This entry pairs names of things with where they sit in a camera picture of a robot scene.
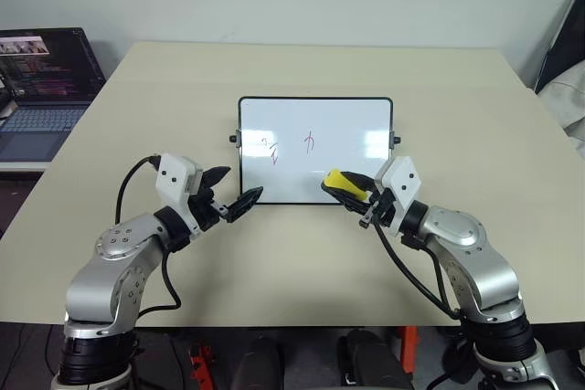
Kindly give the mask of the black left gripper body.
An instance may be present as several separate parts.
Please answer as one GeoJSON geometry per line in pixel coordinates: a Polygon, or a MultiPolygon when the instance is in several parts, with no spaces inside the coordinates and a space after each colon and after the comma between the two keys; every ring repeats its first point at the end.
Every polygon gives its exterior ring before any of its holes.
{"type": "Polygon", "coordinates": [[[203,190],[188,197],[187,205],[190,213],[197,221],[198,228],[205,232],[215,226],[228,214],[228,208],[215,200],[212,190],[203,190]]]}

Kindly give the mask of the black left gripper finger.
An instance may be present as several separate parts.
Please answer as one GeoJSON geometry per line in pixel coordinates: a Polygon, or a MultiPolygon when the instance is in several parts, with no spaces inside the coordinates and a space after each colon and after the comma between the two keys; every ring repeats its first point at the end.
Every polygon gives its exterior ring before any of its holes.
{"type": "Polygon", "coordinates": [[[227,207],[225,221],[233,223],[249,212],[258,202],[263,192],[262,186],[253,187],[242,193],[238,199],[227,207]]]}
{"type": "Polygon", "coordinates": [[[202,173],[200,190],[207,190],[218,184],[230,171],[229,166],[215,166],[202,173]]]}

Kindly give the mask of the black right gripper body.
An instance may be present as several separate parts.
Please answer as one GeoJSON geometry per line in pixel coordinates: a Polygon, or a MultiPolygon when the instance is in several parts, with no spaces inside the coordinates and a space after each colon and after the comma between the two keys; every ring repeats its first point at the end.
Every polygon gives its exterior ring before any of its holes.
{"type": "Polygon", "coordinates": [[[368,198],[369,207],[361,216],[359,225],[363,228],[368,228],[373,224],[390,227],[396,215],[394,202],[395,196],[390,189],[385,188],[382,192],[376,190],[368,198]]]}

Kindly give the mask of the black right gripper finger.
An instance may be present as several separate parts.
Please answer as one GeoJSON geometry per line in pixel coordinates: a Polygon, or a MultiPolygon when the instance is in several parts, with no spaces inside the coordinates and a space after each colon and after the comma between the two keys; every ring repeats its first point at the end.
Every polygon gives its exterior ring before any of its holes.
{"type": "Polygon", "coordinates": [[[369,203],[359,200],[356,195],[345,189],[327,186],[326,184],[321,184],[321,188],[350,212],[366,213],[369,209],[369,203]]]}
{"type": "Polygon", "coordinates": [[[347,192],[374,193],[377,191],[375,180],[367,175],[342,171],[341,175],[347,180],[347,192]]]}

